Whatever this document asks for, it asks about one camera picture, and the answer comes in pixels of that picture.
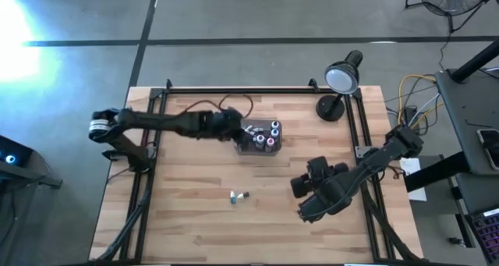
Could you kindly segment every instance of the concrete floor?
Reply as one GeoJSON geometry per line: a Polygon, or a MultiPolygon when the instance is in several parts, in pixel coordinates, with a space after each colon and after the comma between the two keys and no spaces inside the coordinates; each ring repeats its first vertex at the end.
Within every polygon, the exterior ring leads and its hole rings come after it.
{"type": "MultiPolygon", "coordinates": [[[[13,264],[87,259],[109,163],[87,138],[92,111],[123,106],[137,47],[20,48],[21,41],[138,40],[150,0],[0,0],[0,134],[39,151],[64,179],[40,188],[13,264]]],[[[405,0],[157,0],[150,39],[218,37],[446,36],[446,19],[405,0]]],[[[486,4],[456,35],[495,35],[497,3],[486,4]]],[[[386,99],[411,73],[435,73],[443,43],[273,44],[148,47],[139,86],[304,85],[352,49],[364,54],[361,84],[386,99]]],[[[450,43],[444,66],[457,67],[487,42],[450,43]]],[[[494,61],[490,66],[498,66],[494,61]]],[[[429,86],[421,82],[420,88],[429,86]]],[[[415,94],[423,105],[436,88],[415,94]]],[[[387,103],[396,108],[396,101],[387,103]]],[[[423,154],[450,155],[458,141],[444,108],[424,137],[423,154]]],[[[485,264],[477,249],[449,246],[449,217],[415,214],[426,258],[485,264]]]]}

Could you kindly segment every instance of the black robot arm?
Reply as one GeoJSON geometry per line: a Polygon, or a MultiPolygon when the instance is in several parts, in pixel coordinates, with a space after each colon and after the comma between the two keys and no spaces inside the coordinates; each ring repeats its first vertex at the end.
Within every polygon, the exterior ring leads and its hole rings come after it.
{"type": "Polygon", "coordinates": [[[182,112],[178,115],[135,112],[127,108],[108,109],[92,114],[89,138],[97,143],[110,144],[116,149],[114,154],[128,158],[134,172],[145,172],[151,165],[148,149],[135,145],[123,135],[126,130],[173,131],[183,137],[234,140],[244,146],[246,141],[241,119],[241,113],[234,108],[222,109],[220,112],[182,112]]]}
{"type": "Polygon", "coordinates": [[[371,149],[353,169],[329,167],[324,157],[309,161],[308,173],[291,180],[295,197],[313,195],[299,204],[299,217],[305,222],[320,220],[324,214],[335,215],[352,203],[360,184],[383,170],[391,161],[411,158],[421,151],[423,141],[406,126],[397,126],[386,135],[380,149],[371,149]]]}

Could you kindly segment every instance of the wooden tabletop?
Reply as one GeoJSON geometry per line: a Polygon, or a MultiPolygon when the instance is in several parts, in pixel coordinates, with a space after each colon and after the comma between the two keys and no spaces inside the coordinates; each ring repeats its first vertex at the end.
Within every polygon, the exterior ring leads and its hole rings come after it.
{"type": "MultiPolygon", "coordinates": [[[[146,111],[149,87],[130,89],[127,104],[146,111]]],[[[364,106],[375,146],[390,130],[380,87],[362,87],[364,106]]],[[[166,112],[179,113],[192,103],[222,94],[170,94],[166,112]]],[[[319,264],[372,262],[362,199],[337,215],[325,215],[313,224],[296,214],[304,200],[292,195],[289,180],[306,172],[306,162],[325,156],[330,165],[355,164],[346,115],[338,122],[322,121],[315,112],[319,94],[253,94],[251,119],[278,119],[283,126],[283,147],[274,157],[239,156],[232,143],[192,140],[163,133],[150,203],[143,263],[264,263],[319,264]],[[250,196],[230,204],[229,194],[250,196]]],[[[356,105],[356,125],[363,144],[356,105]]],[[[245,113],[250,103],[228,98],[245,113]]],[[[193,111],[212,109],[198,105],[193,111]]],[[[126,135],[136,144],[142,131],[126,135]]],[[[110,175],[128,164],[116,162],[110,175]]],[[[381,183],[391,225],[402,241],[422,257],[421,246],[403,179],[392,172],[381,183]]],[[[106,187],[90,258],[98,257],[123,227],[133,174],[114,178],[106,187]]],[[[381,253],[384,253],[377,228],[381,253]]],[[[131,250],[135,248],[133,233],[131,250]]]]}

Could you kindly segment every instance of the desk lamp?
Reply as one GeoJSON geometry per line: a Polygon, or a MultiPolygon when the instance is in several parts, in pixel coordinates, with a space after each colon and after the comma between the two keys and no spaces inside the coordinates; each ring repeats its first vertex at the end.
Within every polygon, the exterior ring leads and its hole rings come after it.
{"type": "Polygon", "coordinates": [[[363,55],[351,51],[344,61],[336,62],[326,68],[324,74],[327,85],[338,95],[324,95],[317,102],[317,114],[325,121],[338,121],[345,112],[342,97],[352,94],[359,87],[359,65],[363,55]]]}

